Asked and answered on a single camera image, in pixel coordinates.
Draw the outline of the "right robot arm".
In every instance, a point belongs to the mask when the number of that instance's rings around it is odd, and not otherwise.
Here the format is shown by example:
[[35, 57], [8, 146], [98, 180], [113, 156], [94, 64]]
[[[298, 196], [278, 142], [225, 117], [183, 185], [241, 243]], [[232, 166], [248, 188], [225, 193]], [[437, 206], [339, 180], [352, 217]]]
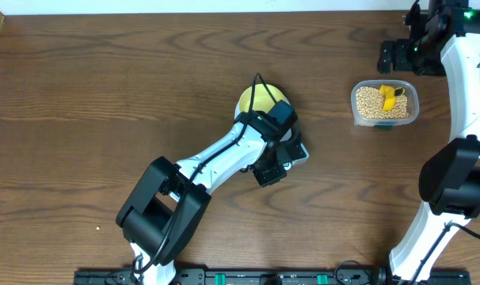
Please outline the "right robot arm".
[[420, 207], [388, 265], [374, 271], [374, 284], [427, 284], [457, 232], [480, 240], [467, 228], [480, 215], [480, 9], [449, 0], [422, 10], [414, 2], [404, 24], [409, 37], [383, 42], [377, 69], [445, 77], [451, 129], [448, 144], [421, 168]]

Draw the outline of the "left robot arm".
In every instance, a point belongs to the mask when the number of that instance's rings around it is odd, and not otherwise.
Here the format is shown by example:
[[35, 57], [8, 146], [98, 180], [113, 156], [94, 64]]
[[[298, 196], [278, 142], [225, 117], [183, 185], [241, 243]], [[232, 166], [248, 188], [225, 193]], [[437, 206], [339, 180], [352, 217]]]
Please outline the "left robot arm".
[[173, 262], [196, 232], [211, 194], [234, 174], [251, 172], [265, 187], [306, 161], [298, 123], [293, 108], [240, 112], [230, 132], [200, 153], [177, 162], [153, 160], [116, 216], [135, 253], [134, 282], [173, 281]]

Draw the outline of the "yellow measuring scoop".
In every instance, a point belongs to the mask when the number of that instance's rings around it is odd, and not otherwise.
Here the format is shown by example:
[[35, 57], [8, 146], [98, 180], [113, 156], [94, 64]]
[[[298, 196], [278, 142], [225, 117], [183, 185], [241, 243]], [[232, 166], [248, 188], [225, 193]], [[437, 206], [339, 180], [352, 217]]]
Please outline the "yellow measuring scoop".
[[381, 85], [379, 92], [384, 96], [383, 111], [389, 112], [395, 107], [397, 97], [405, 93], [405, 89], [403, 87]]

